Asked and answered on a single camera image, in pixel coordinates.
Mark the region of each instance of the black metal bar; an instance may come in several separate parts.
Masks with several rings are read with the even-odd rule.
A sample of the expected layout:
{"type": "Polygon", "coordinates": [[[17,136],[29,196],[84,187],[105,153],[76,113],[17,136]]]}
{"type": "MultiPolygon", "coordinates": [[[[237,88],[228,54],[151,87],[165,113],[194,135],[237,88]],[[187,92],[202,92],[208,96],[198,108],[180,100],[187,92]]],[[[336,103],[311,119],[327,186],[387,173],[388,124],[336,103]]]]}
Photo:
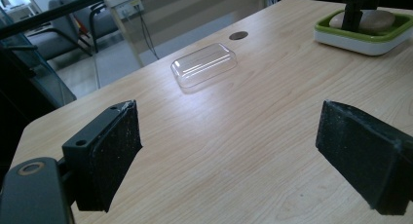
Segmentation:
{"type": "Polygon", "coordinates": [[[72,3],[66,4],[64,6],[58,7],[56,9],[49,10],[47,12],[41,13],[32,18],[28,18],[9,26],[0,29],[0,40],[13,36],[17,33],[23,32],[30,28],[33,28],[39,24],[45,23],[52,19],[57,19],[59,17],[65,16],[82,8],[88,7],[96,2],[103,0],[76,0],[72,3]]]}

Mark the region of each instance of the wooden table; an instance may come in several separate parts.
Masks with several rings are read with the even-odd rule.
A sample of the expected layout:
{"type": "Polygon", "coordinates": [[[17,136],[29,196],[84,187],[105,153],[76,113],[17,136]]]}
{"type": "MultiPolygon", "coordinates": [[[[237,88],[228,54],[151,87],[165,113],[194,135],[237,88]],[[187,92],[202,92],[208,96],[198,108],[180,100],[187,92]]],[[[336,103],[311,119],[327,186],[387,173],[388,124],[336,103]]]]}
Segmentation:
{"type": "Polygon", "coordinates": [[[412,223],[412,204],[404,216],[371,210],[315,146],[325,99],[413,134],[413,39],[383,56],[315,42],[316,21],[343,8],[283,0],[234,23],[36,120],[13,165],[61,158],[101,111],[136,99],[144,148],[110,211],[74,205],[77,223],[412,223]],[[229,40],[237,31],[249,35],[229,40]],[[233,50],[237,67],[180,89],[172,62],[212,43],[233,50]]]}

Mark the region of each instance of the beige round object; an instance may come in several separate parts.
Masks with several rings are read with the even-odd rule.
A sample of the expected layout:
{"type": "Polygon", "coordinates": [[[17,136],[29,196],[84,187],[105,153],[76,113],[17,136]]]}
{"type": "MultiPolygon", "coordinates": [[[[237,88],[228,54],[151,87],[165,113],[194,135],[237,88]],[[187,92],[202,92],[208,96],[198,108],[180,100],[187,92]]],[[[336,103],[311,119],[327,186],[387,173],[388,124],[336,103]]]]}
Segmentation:
{"type": "MultiPolygon", "coordinates": [[[[394,23],[394,14],[382,10],[362,10],[359,30],[365,32],[381,32],[389,29],[394,23]]],[[[330,27],[341,28],[344,12],[337,14],[329,23],[330,27]]]]}

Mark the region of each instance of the green and white tray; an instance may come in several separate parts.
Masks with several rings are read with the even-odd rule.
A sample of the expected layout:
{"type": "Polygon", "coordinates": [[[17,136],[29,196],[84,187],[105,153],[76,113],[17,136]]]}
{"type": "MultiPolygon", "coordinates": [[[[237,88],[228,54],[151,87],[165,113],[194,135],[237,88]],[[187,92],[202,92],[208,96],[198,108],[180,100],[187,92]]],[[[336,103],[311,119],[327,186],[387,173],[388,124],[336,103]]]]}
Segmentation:
{"type": "Polygon", "coordinates": [[[369,35],[330,27],[330,20],[341,12],[343,10],[317,22],[314,29],[316,41],[369,56],[379,56],[409,39],[413,33],[413,16],[398,13],[394,13],[395,20],[390,29],[376,34],[369,35]]]}

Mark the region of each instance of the chair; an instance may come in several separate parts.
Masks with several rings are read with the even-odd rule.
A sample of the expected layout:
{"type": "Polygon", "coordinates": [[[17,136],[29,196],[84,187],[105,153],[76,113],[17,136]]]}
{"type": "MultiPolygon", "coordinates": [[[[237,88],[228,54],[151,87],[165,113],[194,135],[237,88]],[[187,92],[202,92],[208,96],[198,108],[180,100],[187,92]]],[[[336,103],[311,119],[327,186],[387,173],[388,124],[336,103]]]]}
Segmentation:
{"type": "MultiPolygon", "coordinates": [[[[60,3],[64,5],[73,1],[76,0],[60,0],[60,3]]],[[[91,33],[96,53],[98,53],[96,40],[119,29],[110,12],[104,10],[105,7],[106,6],[101,3],[98,6],[87,7],[73,13],[75,19],[91,33]]]]}
{"type": "MultiPolygon", "coordinates": [[[[49,9],[61,6],[59,0],[51,0],[49,9]]],[[[89,44],[79,37],[77,25],[70,15],[51,21],[52,27],[46,28],[27,36],[31,44],[37,46],[38,52],[45,59],[49,60],[56,56],[63,55],[74,49],[81,49],[88,56],[92,56],[87,50],[78,44],[80,39],[87,46],[89,44]]]]}

